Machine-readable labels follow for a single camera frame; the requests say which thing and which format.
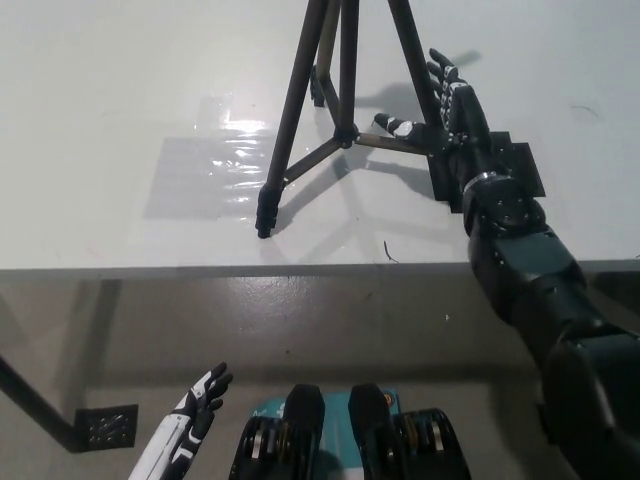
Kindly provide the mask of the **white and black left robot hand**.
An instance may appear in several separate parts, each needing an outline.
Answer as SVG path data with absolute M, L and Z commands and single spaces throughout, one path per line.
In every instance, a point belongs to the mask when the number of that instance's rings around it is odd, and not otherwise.
M 208 434 L 233 375 L 221 362 L 185 393 L 156 428 L 129 479 L 183 479 Z

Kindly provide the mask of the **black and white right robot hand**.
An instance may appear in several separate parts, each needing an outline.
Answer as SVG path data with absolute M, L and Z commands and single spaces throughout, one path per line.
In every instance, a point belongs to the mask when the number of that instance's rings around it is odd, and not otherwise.
M 386 113 L 374 116 L 374 123 L 395 140 L 441 159 L 462 191 L 477 175 L 495 169 L 491 160 L 492 140 L 484 110 L 474 88 L 458 67 L 444 54 L 431 48 L 427 62 L 438 124 L 403 120 Z

